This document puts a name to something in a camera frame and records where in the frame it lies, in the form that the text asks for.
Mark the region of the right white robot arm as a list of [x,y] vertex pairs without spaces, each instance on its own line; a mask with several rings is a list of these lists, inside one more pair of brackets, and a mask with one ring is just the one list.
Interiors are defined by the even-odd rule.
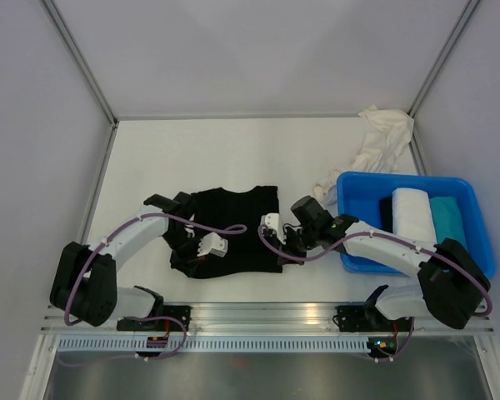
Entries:
[[406,286],[384,284],[365,300],[362,315],[374,329],[403,318],[433,317],[461,330],[473,317],[493,310],[491,283],[465,247],[446,238],[441,243],[406,239],[373,227],[357,217],[332,216],[313,197],[291,207],[296,227],[271,213],[259,233],[280,261],[304,264],[331,252],[365,258],[411,278]]

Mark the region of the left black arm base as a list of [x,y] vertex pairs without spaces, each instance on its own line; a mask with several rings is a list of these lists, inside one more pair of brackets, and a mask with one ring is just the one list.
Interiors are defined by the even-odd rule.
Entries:
[[153,319],[153,314],[143,319],[126,317],[117,322],[117,330],[119,332],[183,332],[189,328],[191,311],[190,306],[167,305],[160,313],[161,318]]

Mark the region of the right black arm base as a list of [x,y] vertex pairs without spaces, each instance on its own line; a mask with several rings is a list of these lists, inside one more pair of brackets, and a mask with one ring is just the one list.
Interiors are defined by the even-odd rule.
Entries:
[[361,305],[337,306],[332,320],[342,333],[406,333],[412,325],[411,318],[390,320],[375,308]]

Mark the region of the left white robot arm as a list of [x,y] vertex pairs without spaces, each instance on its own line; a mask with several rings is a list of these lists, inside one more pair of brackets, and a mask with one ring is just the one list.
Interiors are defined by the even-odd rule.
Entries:
[[64,311],[71,327],[93,327],[111,318],[137,319],[148,330],[165,320],[164,300],[143,286],[119,287],[118,270],[156,238],[175,249],[190,234],[185,224],[196,211],[193,196],[179,192],[173,199],[153,194],[133,217],[97,242],[70,242],[62,250],[52,284],[50,303]]

